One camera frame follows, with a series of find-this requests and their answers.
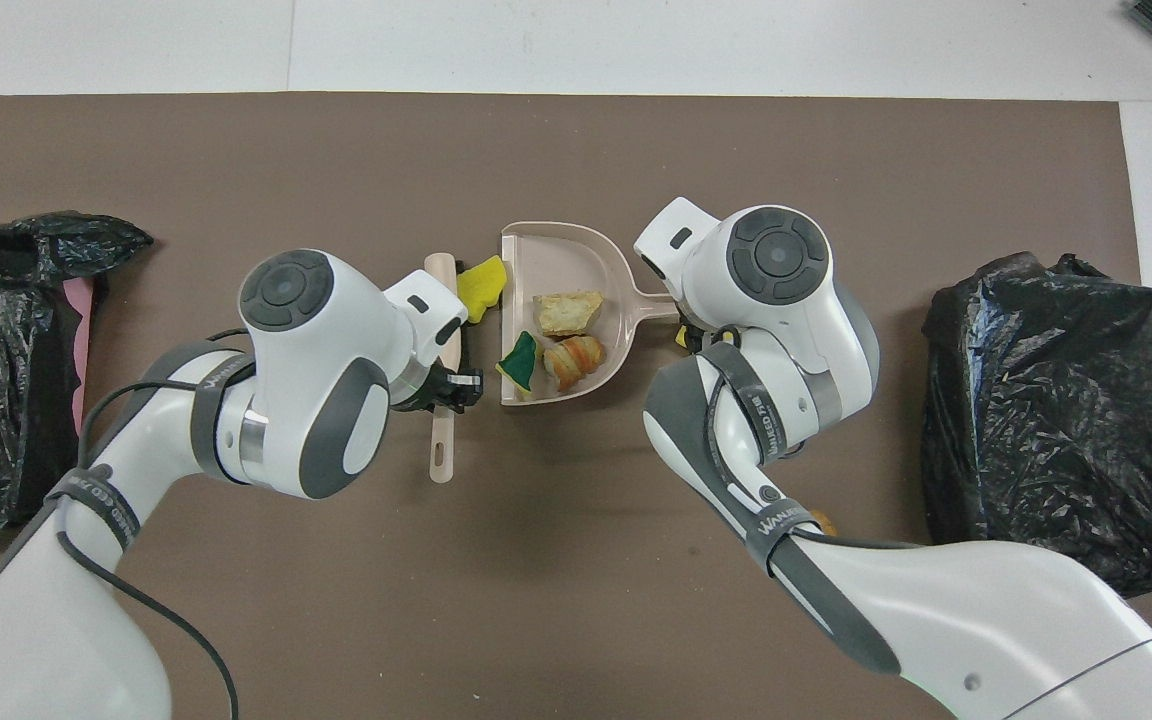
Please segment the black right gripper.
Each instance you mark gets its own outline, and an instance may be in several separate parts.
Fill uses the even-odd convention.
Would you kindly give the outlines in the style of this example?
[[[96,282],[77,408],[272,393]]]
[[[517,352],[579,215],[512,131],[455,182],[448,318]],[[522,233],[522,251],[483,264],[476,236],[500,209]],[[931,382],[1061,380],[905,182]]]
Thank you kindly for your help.
[[[718,329],[707,329],[694,323],[689,316],[680,314],[680,346],[690,354],[699,354],[710,344],[730,342],[738,346],[738,328],[736,325],[722,325]]]

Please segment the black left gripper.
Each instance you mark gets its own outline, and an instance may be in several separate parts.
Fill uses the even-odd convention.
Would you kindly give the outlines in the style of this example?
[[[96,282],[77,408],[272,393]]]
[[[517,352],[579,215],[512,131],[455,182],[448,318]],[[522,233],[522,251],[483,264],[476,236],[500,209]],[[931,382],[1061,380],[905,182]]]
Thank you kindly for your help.
[[[482,391],[483,370],[470,367],[449,374],[442,364],[435,363],[429,369],[425,381],[410,397],[392,401],[391,407],[397,414],[431,411],[435,407],[448,407],[452,414],[465,414],[468,407],[476,406],[483,396],[482,393],[456,393],[454,395],[454,387],[462,391]]]

